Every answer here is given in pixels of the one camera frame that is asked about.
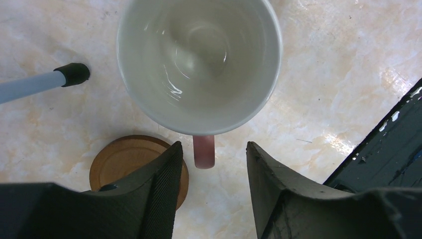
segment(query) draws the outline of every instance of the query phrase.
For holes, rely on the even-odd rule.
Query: wooden coaster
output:
[[[95,157],[90,169],[92,191],[110,184],[160,156],[170,145],[160,139],[145,136],[125,136],[111,142]],[[189,174],[186,163],[182,162],[179,195],[176,210],[188,194]]]

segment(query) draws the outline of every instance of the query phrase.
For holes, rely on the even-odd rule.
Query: wooden lid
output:
[[[102,186],[146,165],[169,147],[168,143],[145,135],[131,135],[116,139],[99,152],[91,165],[92,191],[98,191]],[[188,168],[185,161],[182,164],[176,210],[182,205],[188,193]]]

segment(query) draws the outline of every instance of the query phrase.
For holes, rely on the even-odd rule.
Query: black metal object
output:
[[[0,185],[0,238],[170,239],[183,151],[161,156],[98,192],[54,183]]]
[[[325,185],[349,192],[422,187],[422,79],[394,106]]]
[[[247,167],[259,239],[422,238],[422,189],[347,193],[300,175],[253,142]]]

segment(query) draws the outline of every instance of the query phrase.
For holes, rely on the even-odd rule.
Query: marble floor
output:
[[[255,141],[322,183],[422,77],[422,1],[272,0],[284,41],[277,88],[251,121],[216,136],[216,165],[194,167],[190,136],[149,119],[116,62],[128,0],[0,1],[0,82],[87,63],[90,80],[0,105],[0,182],[88,190],[96,154],[146,133],[184,147],[190,184],[174,238],[256,238],[245,148]]]

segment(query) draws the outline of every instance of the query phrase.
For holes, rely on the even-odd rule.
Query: handle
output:
[[[214,135],[193,136],[193,140],[195,166],[200,169],[208,169],[214,167]]]

